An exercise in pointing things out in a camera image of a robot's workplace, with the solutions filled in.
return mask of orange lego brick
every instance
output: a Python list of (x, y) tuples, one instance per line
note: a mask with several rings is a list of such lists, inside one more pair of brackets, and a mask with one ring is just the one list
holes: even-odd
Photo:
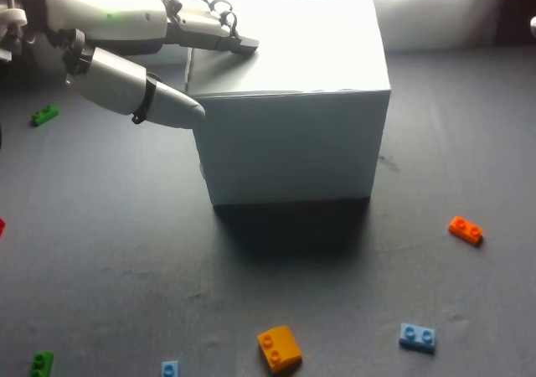
[(291, 329), (283, 325), (257, 336), (260, 348), (272, 373), (277, 373), (302, 361), (302, 352), (292, 336)]
[(472, 245), (479, 245), (482, 240), (484, 230), (478, 225), (472, 224), (461, 216), (455, 216), (449, 225), (449, 232), (456, 235)]

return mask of robotic hand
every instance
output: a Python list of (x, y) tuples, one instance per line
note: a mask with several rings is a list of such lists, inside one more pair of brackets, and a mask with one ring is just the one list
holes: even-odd
[(64, 51), (67, 83), (86, 99), (136, 124), (193, 128), (203, 107), (120, 55), (156, 53), (164, 44), (253, 54), (225, 0), (0, 0), (0, 59), (43, 33)]

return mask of tabletop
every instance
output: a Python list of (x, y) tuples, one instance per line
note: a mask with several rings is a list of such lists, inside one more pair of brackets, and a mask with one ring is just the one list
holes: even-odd
[[(0, 85), (0, 375), (296, 376), (536, 370), (536, 50), (388, 55), (393, 94), (368, 205), (214, 211), (190, 131), (104, 111), (47, 76)], [(180, 71), (167, 68), (171, 80)], [(32, 128), (53, 103), (60, 115)], [(475, 248), (450, 235), (462, 215)], [(435, 328), (435, 355), (398, 345)]]

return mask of white box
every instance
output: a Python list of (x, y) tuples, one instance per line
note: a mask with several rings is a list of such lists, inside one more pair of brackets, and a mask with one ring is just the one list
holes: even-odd
[(372, 0), (279, 0), (238, 19), (253, 57), (188, 62), (212, 204), (368, 197), (390, 96)]

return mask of box lid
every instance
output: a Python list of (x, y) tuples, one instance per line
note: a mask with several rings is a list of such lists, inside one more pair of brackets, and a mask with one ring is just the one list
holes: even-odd
[(274, 0), (237, 12), (252, 56), (192, 49), (194, 99), (389, 90), (372, 0)]

